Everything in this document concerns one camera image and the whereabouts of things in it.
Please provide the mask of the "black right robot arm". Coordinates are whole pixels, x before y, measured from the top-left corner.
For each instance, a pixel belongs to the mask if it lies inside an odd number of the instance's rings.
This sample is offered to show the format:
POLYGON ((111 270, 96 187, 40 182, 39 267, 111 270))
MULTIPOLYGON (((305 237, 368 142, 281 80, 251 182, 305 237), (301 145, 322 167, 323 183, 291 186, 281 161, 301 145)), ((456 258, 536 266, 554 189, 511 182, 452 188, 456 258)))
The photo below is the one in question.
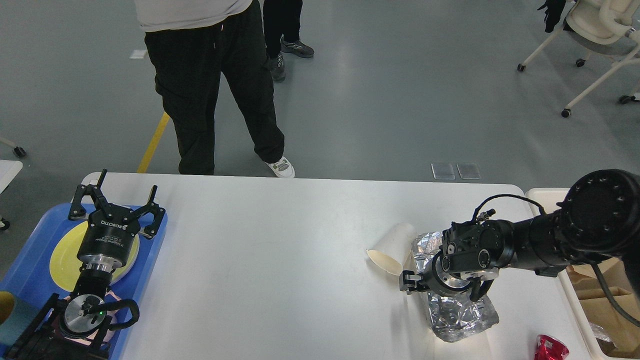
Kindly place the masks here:
POLYGON ((502 268, 556 277, 569 265, 590 265, 606 298, 634 326, 639 321, 615 301, 598 264, 619 259, 633 289, 639 292, 639 176, 624 170, 597 170, 580 178, 558 209, 519 222, 491 219, 493 209, 475 208, 471 220, 453 222, 442 244, 421 272, 404 270, 400 291, 434 291, 439 296, 469 293, 476 302, 490 289, 486 273, 502 268))

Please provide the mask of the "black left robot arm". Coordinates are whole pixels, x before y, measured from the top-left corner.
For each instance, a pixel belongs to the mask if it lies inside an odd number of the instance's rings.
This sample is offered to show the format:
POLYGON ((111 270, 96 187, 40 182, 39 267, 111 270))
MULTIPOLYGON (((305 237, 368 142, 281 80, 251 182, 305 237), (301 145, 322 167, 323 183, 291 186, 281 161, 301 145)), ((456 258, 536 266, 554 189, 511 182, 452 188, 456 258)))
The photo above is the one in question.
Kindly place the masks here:
POLYGON ((167 221, 151 187, 142 206, 80 184, 48 210, 1 281, 3 360, 117 360, 167 221))

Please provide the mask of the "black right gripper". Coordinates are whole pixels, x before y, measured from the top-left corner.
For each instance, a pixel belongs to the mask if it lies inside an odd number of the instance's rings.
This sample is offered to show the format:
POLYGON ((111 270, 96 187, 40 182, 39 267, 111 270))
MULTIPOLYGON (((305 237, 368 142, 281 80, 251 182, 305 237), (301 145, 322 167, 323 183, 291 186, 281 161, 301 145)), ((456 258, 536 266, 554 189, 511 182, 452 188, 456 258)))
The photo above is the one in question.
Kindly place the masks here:
POLYGON ((398 277, 398 289, 408 295, 414 292, 427 292, 429 290, 439 296, 452 297, 457 294, 473 292, 479 293, 481 281, 473 279, 468 271, 446 272, 442 266, 444 256, 437 252, 425 266, 422 273, 416 273, 404 269, 398 277))

